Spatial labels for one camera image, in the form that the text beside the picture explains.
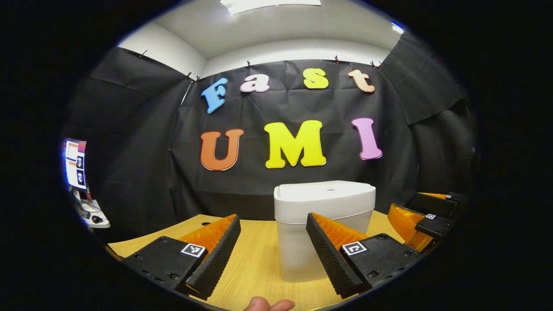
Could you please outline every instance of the white lid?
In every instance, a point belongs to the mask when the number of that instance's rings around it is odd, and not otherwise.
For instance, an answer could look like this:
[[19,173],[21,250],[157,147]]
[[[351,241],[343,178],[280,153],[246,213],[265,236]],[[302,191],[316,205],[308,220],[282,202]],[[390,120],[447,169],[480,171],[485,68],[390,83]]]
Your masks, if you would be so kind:
[[274,190],[275,219],[305,223],[310,212],[331,219],[348,217],[373,210],[375,195],[374,186],[343,180],[284,184]]

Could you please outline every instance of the ceiling light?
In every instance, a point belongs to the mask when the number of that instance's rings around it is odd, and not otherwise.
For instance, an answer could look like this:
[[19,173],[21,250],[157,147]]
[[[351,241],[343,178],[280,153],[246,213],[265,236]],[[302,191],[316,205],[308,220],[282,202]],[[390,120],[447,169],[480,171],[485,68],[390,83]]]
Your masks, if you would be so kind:
[[285,6],[288,4],[299,4],[303,6],[321,6],[320,0],[286,1],[286,0],[221,0],[221,4],[227,7],[232,14],[245,11],[274,6]]
[[400,25],[398,25],[394,22],[392,22],[392,30],[395,31],[395,32],[398,32],[400,34],[403,33],[403,28]]

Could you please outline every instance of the black fabric backdrop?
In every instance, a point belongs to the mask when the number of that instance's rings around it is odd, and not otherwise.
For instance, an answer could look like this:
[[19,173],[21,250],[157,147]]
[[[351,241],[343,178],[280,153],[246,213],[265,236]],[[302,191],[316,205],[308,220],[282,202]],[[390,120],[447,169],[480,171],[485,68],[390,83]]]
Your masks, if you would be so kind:
[[[474,121],[466,95],[429,47],[402,35],[383,65],[296,60],[253,65],[192,82],[146,56],[114,48],[79,84],[65,136],[88,141],[91,192],[112,223],[96,230],[106,242],[149,234],[197,214],[274,219],[273,190],[285,183],[351,180],[377,187],[376,210],[406,204],[416,191],[466,192],[471,182]],[[308,89],[302,72],[322,68],[329,86]],[[347,73],[369,75],[374,93]],[[252,74],[269,76],[267,92],[244,93]],[[208,114],[201,93],[221,77],[225,103]],[[361,160],[355,118],[374,120],[381,158]],[[268,169],[264,126],[284,123],[296,135],[307,120],[322,122],[316,167]],[[241,128],[236,164],[218,172],[200,162],[201,134],[219,131],[215,156],[224,158],[225,132]]]

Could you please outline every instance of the ceiling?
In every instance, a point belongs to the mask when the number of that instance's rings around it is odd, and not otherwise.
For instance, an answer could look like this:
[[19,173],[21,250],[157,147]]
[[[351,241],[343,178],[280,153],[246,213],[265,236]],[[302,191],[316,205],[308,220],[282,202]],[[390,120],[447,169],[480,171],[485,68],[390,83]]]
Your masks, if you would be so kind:
[[192,0],[154,22],[206,59],[277,40],[347,40],[386,50],[398,41],[392,20],[362,1],[321,0],[321,4],[265,7],[231,15],[219,0]]

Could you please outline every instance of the pink letter i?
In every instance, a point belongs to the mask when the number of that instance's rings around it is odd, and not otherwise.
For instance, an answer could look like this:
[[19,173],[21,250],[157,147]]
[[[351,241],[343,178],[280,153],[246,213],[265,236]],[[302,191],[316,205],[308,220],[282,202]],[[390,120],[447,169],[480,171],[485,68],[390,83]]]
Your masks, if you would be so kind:
[[357,127],[359,132],[362,148],[359,156],[363,160],[377,159],[382,156],[382,150],[378,149],[377,141],[374,139],[373,123],[374,121],[370,118],[358,118],[351,121],[351,124]]

